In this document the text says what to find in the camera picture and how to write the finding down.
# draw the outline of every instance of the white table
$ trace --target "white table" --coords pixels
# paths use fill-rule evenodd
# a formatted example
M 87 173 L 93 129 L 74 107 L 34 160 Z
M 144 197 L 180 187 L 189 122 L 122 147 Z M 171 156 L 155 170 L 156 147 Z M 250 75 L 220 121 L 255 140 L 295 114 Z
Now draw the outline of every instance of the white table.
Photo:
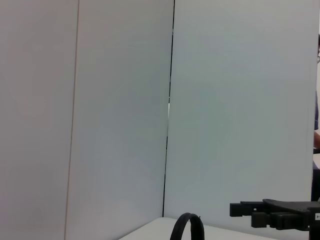
M 176 221 L 176 219 L 160 217 L 121 238 L 121 240 L 170 240 Z M 204 226 L 204 234 L 206 240 L 274 240 L 212 226 Z M 191 239 L 190 222 L 185 226 L 182 239 Z

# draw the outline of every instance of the white panel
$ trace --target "white panel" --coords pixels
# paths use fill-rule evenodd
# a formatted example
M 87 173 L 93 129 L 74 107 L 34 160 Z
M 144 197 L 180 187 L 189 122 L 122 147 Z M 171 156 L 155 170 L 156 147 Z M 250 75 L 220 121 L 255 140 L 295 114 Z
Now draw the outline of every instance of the white panel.
M 164 215 L 254 229 L 229 203 L 311 196 L 317 0 L 176 0 Z
M 81 0 L 67 240 L 162 215 L 173 0 Z
M 76 0 L 0 1 L 0 239 L 63 240 Z

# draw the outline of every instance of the black headphones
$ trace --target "black headphones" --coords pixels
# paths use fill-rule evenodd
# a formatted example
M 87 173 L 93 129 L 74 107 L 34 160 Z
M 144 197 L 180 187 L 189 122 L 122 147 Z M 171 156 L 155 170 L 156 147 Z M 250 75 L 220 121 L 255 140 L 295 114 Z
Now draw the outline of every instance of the black headphones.
M 182 239 L 185 226 L 189 220 L 191 223 L 191 240 L 205 240 L 205 229 L 200 217 L 188 212 L 182 214 L 176 221 L 170 240 Z

